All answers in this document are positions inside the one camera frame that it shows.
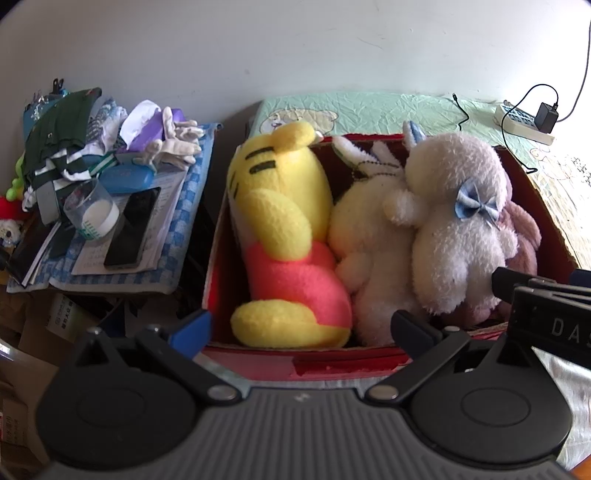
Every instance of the metal screw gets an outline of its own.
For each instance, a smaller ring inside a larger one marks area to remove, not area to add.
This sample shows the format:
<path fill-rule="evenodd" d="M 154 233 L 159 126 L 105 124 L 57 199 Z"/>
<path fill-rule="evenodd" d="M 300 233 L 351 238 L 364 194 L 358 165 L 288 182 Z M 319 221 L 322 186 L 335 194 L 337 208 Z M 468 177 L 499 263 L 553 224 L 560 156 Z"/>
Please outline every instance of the metal screw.
<path fill-rule="evenodd" d="M 214 385 L 209 388 L 207 394 L 213 400 L 230 401 L 238 396 L 238 390 L 230 385 Z"/>
<path fill-rule="evenodd" d="M 392 385 L 376 385 L 369 389 L 368 394 L 374 400 L 394 400 L 398 396 L 398 389 Z"/>

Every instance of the white gloves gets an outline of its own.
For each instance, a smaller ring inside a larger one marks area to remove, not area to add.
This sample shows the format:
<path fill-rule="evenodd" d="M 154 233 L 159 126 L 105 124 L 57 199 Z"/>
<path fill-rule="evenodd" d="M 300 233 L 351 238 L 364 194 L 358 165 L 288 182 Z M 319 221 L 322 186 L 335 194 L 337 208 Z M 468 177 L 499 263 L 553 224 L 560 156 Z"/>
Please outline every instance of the white gloves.
<path fill-rule="evenodd" d="M 141 163 L 156 171 L 160 162 L 170 163 L 180 170 L 188 170 L 201 152 L 199 139 L 204 132 L 195 120 L 175 122 L 170 107 L 162 110 L 165 140 L 150 142 L 142 153 Z"/>

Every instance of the black cable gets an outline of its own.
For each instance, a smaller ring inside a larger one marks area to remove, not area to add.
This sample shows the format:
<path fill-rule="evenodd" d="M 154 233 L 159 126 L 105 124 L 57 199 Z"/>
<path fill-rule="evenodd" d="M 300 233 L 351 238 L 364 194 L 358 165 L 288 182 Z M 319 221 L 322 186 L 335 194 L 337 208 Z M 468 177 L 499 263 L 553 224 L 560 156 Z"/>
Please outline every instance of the black cable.
<path fill-rule="evenodd" d="M 530 94 L 530 92 L 536 87 L 550 87 L 552 90 L 554 90 L 554 93 L 556 94 L 556 103 L 554 104 L 554 109 L 556 109 L 558 107 L 558 92 L 556 91 L 556 89 L 554 87 L 552 87 L 552 85 L 548 85 L 547 83 L 538 83 L 538 84 L 534 85 L 532 88 L 530 88 L 527 91 L 527 93 L 523 96 L 523 98 L 519 102 L 517 102 L 516 105 L 514 105 L 510 110 L 507 110 L 505 112 L 505 115 L 503 115 L 503 118 L 501 119 L 501 134 L 503 135 L 503 142 L 505 142 L 505 147 L 507 148 L 507 150 L 509 150 L 509 153 L 511 153 L 511 155 L 513 155 L 513 158 L 516 159 L 523 168 L 525 168 L 525 173 L 527 173 L 528 175 L 537 172 L 538 169 L 535 167 L 528 167 L 519 158 L 517 158 L 517 156 L 509 148 L 509 145 L 507 144 L 507 140 L 505 138 L 505 129 L 503 128 L 503 124 L 505 122 L 505 118 L 507 117 L 507 115 L 509 115 L 513 110 L 515 110 L 517 107 L 519 107 L 519 104 L 521 102 L 523 102 L 523 100 L 525 100 L 525 97 L 527 97 Z"/>
<path fill-rule="evenodd" d="M 459 122 L 458 125 L 457 125 L 458 127 L 460 127 L 460 132 L 461 132 L 462 131 L 462 124 L 465 123 L 465 122 L 467 122 L 470 119 L 470 115 L 468 115 L 466 113 L 466 111 L 460 106 L 460 102 L 457 101 L 457 95 L 455 93 L 452 94 L 452 97 L 456 101 L 457 107 L 462 111 L 462 113 L 464 115 L 466 115 L 466 118 L 464 120 L 462 120 L 461 122 Z"/>
<path fill-rule="evenodd" d="M 581 96 L 581 93 L 583 92 L 583 87 L 585 86 L 585 80 L 587 80 L 587 71 L 589 69 L 589 52 L 590 51 L 591 51 L 591 21 L 589 22 L 589 39 L 587 40 L 587 63 L 585 64 L 585 74 L 583 75 L 583 83 L 581 83 L 581 88 L 579 90 L 579 94 L 577 95 L 577 98 L 574 101 L 573 109 L 564 118 L 561 118 L 560 120 L 556 120 L 556 123 L 564 122 L 568 117 L 570 117 L 573 114 L 574 108 L 577 106 L 577 102 L 579 101 L 579 97 Z"/>

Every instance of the red cardboard box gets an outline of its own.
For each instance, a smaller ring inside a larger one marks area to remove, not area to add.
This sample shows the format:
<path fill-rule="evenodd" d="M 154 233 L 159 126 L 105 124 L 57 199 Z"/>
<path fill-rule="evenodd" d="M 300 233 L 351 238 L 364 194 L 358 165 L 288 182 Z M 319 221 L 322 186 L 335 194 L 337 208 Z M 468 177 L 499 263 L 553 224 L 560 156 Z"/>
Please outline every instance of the red cardboard box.
<path fill-rule="evenodd" d="M 383 140 L 399 160 L 404 161 L 408 156 L 402 145 L 402 135 L 347 136 L 366 149 L 374 140 Z M 313 147 L 313 150 L 326 171 L 333 198 L 339 198 L 352 182 L 351 170 L 334 153 L 330 138 Z M 546 205 L 513 156 L 502 147 L 496 150 L 511 179 L 513 201 L 525 208 L 540 227 L 542 243 L 538 252 L 539 275 L 566 283 L 576 263 L 567 252 Z M 397 366 L 408 361 L 408 356 L 397 347 L 281 351 L 241 346 L 232 334 L 229 321 L 236 307 L 249 300 L 246 271 L 234 240 L 228 204 L 224 198 L 203 296 L 203 307 L 213 317 L 212 341 L 203 353 L 254 381 L 338 381 L 341 386 L 357 385 L 362 378 L 389 375 Z M 506 324 L 500 324 L 469 333 L 476 338 L 494 339 L 505 329 Z"/>

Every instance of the tiger plush's foot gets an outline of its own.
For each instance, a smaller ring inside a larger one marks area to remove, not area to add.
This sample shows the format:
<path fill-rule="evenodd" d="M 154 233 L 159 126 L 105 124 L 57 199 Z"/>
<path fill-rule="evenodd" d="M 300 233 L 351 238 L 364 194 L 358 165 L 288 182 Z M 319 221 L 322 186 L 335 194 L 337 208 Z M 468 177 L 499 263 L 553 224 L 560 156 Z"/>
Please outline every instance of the tiger plush's foot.
<path fill-rule="evenodd" d="M 230 319 L 238 340 L 255 348 L 340 348 L 350 329 L 319 325 L 301 303 L 256 300 L 241 305 Z"/>

